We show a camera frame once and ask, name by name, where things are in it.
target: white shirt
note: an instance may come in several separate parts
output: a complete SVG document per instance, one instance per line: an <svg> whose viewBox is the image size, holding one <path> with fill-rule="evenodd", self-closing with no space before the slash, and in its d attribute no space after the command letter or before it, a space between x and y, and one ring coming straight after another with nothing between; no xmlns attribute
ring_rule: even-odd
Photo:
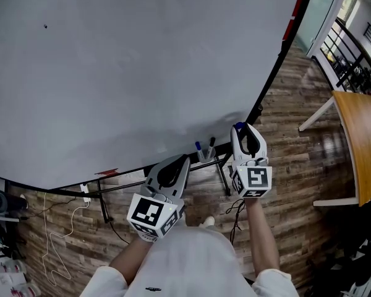
<svg viewBox="0 0 371 297"><path fill-rule="evenodd" d="M99 267L80 297L298 296L289 274L264 270L250 286L231 243L215 231L176 226L150 249L128 287L116 269Z"/></svg>

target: white table leg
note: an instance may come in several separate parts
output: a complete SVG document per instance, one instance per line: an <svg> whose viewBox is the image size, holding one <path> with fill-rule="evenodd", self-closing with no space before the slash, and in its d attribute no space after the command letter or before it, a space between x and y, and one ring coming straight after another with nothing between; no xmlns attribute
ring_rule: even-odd
<svg viewBox="0 0 371 297"><path fill-rule="evenodd" d="M326 112L330 107L334 104L334 97L328 99L328 101L317 110L313 116L311 116L308 120L306 120L302 125L298 128L300 132L310 127L318 118L320 118L324 112Z"/></svg>
<svg viewBox="0 0 371 297"><path fill-rule="evenodd" d="M359 200L357 197L352 198L341 198L332 200L316 200L313 202L314 207L326 207L333 205L358 205Z"/></svg>

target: white cable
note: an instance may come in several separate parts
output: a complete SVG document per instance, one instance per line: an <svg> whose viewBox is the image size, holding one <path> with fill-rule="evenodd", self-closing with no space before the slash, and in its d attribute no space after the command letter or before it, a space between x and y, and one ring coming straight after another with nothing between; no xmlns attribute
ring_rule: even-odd
<svg viewBox="0 0 371 297"><path fill-rule="evenodd" d="M269 158L268 157L262 157L262 158L267 161L267 164L269 164L270 161L269 161ZM245 161L240 166L248 166L250 161L256 162L257 161L257 158L253 158L251 160Z"/></svg>
<svg viewBox="0 0 371 297"><path fill-rule="evenodd" d="M47 268L45 267L45 263L44 263L44 258L49 254L49 251L48 251L48 232L47 232L47 222L46 222L46 219L45 219L45 196L46 196L46 195L47 195L47 193L44 193L44 208L43 208L44 211L43 211L43 214L44 214L45 236L46 236L46 239L47 239L47 242L46 242L46 249L47 249L47 252L46 252L46 254L43 255L43 267L44 267L45 277L47 278L47 280L49 281L49 283L50 283L52 286L56 287L57 284L56 284L56 281L55 281L55 278L54 278L54 273L57 273L58 275L60 275L60 276L62 276L62 277L64 277L64 278L66 278L66 279L68 279L68 280L72 279L72 276L70 275L69 271L67 270L67 267L66 267L66 266L64 265L64 263L63 263L62 258L60 257L60 255L58 254L58 252L57 252L56 249L55 249L54 243L53 243L53 241L52 241L52 235L55 235L55 236L57 236L58 238L61 238L61 239L65 238L66 236L71 235L71 234L73 233L73 231L74 231L74 227L73 227L73 217L74 217L74 213L75 213L78 209L85 209L85 208L88 208L88 207L89 207L89 202L88 202L88 205L87 205L86 207L78 207L78 208L74 209L73 214L72 214L72 218L71 218L72 231L71 231L68 235L57 235L57 234L54 233L54 232L51 232L51 233L49 234L49 238L51 239L51 245L52 245L52 248L54 249L56 255L57 255L58 258L59 258L59 260L62 262L62 265L63 265L64 269L66 270L66 272L67 272L67 274L68 274L68 277L67 277L67 276L65 276L65 275L63 275L63 274L57 272L56 270L52 270L52 271L51 271L51 276L52 276L52 279L53 279L53 282L54 282L54 283L52 283L52 282L49 280L49 278L48 278Z"/></svg>

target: staircase railing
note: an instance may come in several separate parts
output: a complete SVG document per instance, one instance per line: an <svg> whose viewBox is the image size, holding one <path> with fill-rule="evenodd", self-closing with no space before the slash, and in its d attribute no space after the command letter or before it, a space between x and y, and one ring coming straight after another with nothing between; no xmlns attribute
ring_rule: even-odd
<svg viewBox="0 0 371 297"><path fill-rule="evenodd" d="M336 86L371 95L371 57L340 19L335 23L321 51L338 77Z"/></svg>

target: power strip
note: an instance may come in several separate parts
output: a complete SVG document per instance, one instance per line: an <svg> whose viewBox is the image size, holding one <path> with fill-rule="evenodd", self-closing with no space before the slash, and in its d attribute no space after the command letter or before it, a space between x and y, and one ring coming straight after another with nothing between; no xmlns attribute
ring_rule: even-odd
<svg viewBox="0 0 371 297"><path fill-rule="evenodd" d="M89 194L88 185L81 184L80 187L81 187L81 191L82 192L84 192L85 194ZM84 201L85 202L91 202L92 199L91 198L88 198L88 197L84 197Z"/></svg>

